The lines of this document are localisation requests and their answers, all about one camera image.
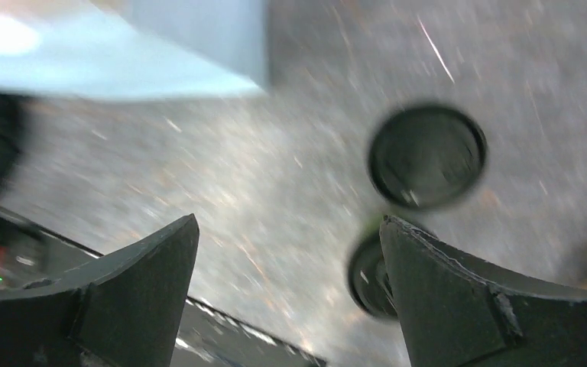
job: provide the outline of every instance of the light blue panel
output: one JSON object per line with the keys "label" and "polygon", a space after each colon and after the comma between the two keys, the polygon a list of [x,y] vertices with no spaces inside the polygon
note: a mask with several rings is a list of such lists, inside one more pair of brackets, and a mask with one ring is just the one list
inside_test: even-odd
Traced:
{"label": "light blue panel", "polygon": [[0,57],[0,91],[105,101],[261,93],[254,74],[140,32],[91,4],[63,18],[27,24],[43,43],[26,55]]}
{"label": "light blue panel", "polygon": [[126,12],[135,26],[267,85],[265,0],[130,0]]}

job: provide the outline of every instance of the speckled gray floor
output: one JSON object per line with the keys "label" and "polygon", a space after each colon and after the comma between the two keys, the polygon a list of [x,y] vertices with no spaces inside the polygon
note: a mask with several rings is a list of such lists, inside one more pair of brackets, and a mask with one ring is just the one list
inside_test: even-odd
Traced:
{"label": "speckled gray floor", "polygon": [[195,213],[191,295],[332,365],[408,366],[399,326],[365,316],[344,271],[386,210],[372,134],[440,98],[491,153],[478,189],[422,224],[535,277],[587,271],[586,0],[273,0],[270,34],[264,99],[31,105],[1,204],[103,252]]}

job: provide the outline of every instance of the concrete floor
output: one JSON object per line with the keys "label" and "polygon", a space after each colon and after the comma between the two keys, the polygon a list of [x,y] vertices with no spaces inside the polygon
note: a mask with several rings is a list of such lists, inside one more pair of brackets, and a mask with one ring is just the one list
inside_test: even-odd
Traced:
{"label": "concrete floor", "polygon": [[409,366],[344,272],[388,210],[365,167],[380,120],[442,99],[478,120],[489,166],[422,224],[534,277],[587,273],[586,0],[277,0],[270,35],[267,98],[31,105],[0,204],[101,252],[195,213],[193,297],[334,366]]}

